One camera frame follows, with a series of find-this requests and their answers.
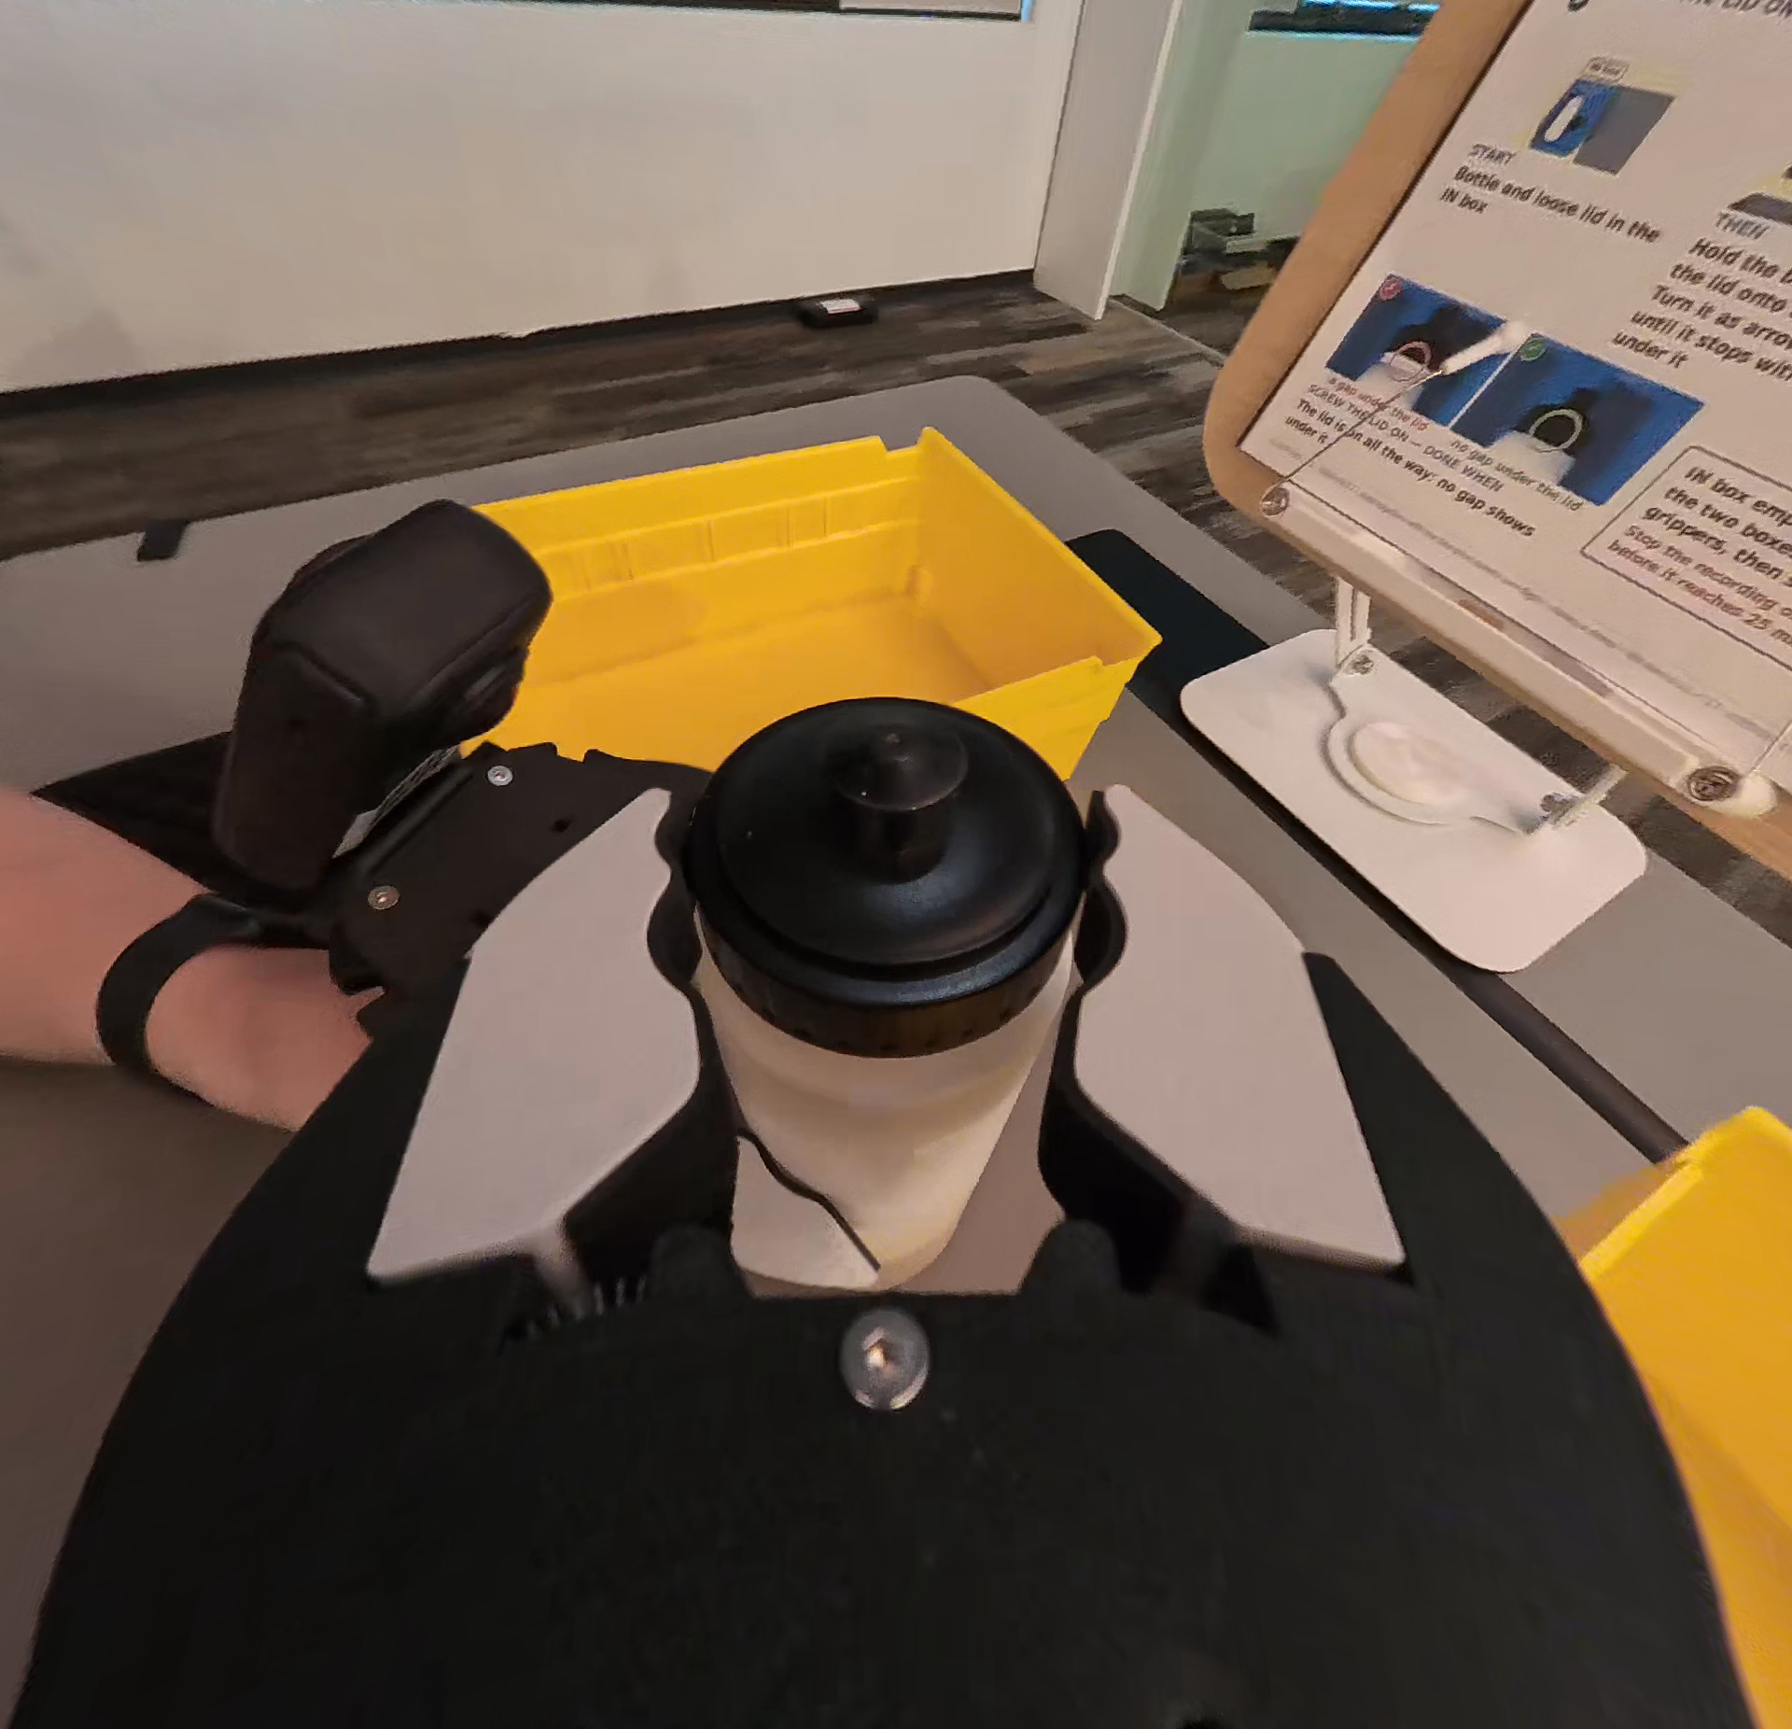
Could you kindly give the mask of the white plastic bottle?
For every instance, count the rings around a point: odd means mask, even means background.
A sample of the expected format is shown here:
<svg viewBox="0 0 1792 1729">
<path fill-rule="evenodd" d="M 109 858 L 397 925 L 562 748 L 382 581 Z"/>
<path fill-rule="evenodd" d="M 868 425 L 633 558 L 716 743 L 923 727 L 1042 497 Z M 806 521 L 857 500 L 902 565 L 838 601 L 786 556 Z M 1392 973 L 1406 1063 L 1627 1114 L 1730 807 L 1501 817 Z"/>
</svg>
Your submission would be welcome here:
<svg viewBox="0 0 1792 1729">
<path fill-rule="evenodd" d="M 838 1135 L 864 1161 L 864 1236 L 884 1287 L 947 1247 L 1071 982 L 1062 955 L 1042 994 L 992 1034 L 928 1055 L 846 1055 L 761 1020 L 708 956 L 698 966 L 745 1130 Z"/>
</svg>

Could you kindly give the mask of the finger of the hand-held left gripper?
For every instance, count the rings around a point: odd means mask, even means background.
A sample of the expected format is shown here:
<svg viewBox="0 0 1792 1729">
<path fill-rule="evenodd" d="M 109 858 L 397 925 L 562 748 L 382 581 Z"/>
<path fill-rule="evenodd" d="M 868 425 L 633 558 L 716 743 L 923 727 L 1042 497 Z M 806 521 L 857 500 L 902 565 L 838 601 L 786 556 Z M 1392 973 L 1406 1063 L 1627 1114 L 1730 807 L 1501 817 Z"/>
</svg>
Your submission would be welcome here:
<svg viewBox="0 0 1792 1729">
<path fill-rule="evenodd" d="M 770 1282 L 882 1293 L 884 1269 L 864 1236 L 867 1167 L 838 1135 L 739 1135 L 735 1260 Z"/>
</svg>

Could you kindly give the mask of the yellow plastic bin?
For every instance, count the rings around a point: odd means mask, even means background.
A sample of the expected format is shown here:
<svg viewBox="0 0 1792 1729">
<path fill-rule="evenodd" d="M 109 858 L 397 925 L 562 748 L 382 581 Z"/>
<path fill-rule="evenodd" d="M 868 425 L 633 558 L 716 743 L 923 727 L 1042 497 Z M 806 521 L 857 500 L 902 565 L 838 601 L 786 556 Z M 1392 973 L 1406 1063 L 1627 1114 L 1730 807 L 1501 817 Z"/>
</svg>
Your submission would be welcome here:
<svg viewBox="0 0 1792 1729">
<path fill-rule="evenodd" d="M 1692 1498 L 1757 1724 L 1791 1722 L 1791 1127 L 1750 1107 L 1558 1219 Z"/>
<path fill-rule="evenodd" d="M 1159 632 L 944 433 L 826 443 L 482 513 L 552 607 L 488 739 L 716 769 L 839 700 L 974 711 L 1071 776 Z"/>
</svg>

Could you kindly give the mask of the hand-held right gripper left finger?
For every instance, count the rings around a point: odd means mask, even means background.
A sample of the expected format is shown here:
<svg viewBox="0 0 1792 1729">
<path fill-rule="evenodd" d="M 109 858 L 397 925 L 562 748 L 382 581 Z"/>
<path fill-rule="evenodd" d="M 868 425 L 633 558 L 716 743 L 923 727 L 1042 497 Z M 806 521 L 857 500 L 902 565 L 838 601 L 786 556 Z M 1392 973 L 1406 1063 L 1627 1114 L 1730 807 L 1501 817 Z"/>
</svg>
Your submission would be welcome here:
<svg viewBox="0 0 1792 1729">
<path fill-rule="evenodd" d="M 688 792 L 642 792 L 479 934 L 368 1255 L 380 1285 L 525 1262 L 549 1293 L 645 1285 L 660 1238 L 729 1244 L 740 1137 L 691 980 Z"/>
</svg>

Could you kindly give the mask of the person's left hand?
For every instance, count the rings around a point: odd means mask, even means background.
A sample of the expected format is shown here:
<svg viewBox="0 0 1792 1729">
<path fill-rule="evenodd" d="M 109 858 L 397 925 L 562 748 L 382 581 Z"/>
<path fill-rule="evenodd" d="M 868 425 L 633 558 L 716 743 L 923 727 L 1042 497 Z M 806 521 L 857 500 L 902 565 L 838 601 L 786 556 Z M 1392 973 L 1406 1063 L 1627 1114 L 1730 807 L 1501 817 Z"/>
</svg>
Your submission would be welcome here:
<svg viewBox="0 0 1792 1729">
<path fill-rule="evenodd" d="M 161 988 L 147 1018 L 158 1074 L 211 1107 L 297 1130 L 368 1048 L 322 948 L 220 945 Z"/>
</svg>

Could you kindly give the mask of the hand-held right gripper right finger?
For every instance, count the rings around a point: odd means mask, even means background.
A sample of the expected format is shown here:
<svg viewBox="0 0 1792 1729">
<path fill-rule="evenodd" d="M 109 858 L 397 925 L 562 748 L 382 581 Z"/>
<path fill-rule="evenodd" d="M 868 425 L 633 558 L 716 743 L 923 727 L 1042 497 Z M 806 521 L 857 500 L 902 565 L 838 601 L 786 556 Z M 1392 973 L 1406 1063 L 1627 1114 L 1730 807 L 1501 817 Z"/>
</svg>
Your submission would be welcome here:
<svg viewBox="0 0 1792 1729">
<path fill-rule="evenodd" d="M 1300 938 L 1125 785 L 1088 804 L 1078 988 L 1044 1179 L 1106 1225 L 1125 1275 L 1194 1275 L 1195 1238 L 1392 1273 L 1392 1209 Z"/>
</svg>

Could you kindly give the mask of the black bottle lid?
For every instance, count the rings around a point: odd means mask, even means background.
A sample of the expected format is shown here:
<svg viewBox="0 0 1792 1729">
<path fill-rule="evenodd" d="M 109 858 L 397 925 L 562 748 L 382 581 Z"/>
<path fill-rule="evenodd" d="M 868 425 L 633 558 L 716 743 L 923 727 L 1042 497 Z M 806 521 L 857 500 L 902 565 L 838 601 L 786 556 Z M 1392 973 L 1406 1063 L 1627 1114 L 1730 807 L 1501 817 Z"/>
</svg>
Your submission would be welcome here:
<svg viewBox="0 0 1792 1729">
<path fill-rule="evenodd" d="M 725 1007 L 836 1055 L 979 1044 L 1058 973 L 1085 817 L 1018 735 L 923 700 L 798 710 L 705 782 L 684 881 Z"/>
</svg>

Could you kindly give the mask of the wooden edged instruction board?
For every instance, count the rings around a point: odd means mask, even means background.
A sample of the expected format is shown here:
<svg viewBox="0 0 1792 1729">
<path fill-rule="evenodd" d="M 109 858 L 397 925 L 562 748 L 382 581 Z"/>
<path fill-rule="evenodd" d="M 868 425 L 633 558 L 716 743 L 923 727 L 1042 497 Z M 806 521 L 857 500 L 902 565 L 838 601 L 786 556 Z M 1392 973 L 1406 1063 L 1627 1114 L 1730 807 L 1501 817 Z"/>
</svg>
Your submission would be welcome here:
<svg viewBox="0 0 1792 1729">
<path fill-rule="evenodd" d="M 1444 0 L 1219 491 L 1787 876 L 1787 0 Z"/>
</svg>

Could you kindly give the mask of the black wristband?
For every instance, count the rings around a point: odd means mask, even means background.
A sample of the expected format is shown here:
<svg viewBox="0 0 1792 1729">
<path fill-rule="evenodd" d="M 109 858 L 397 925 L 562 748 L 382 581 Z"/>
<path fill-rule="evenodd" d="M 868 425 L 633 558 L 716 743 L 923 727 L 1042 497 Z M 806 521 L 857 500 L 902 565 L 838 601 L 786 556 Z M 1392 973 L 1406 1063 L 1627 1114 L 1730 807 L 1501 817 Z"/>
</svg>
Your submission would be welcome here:
<svg viewBox="0 0 1792 1729">
<path fill-rule="evenodd" d="M 175 975 L 201 955 L 222 948 L 274 948 L 293 922 L 204 891 L 157 919 L 118 955 L 95 998 L 95 1034 L 113 1068 L 175 1095 L 193 1091 L 167 1075 L 148 1048 L 148 1020 Z"/>
</svg>

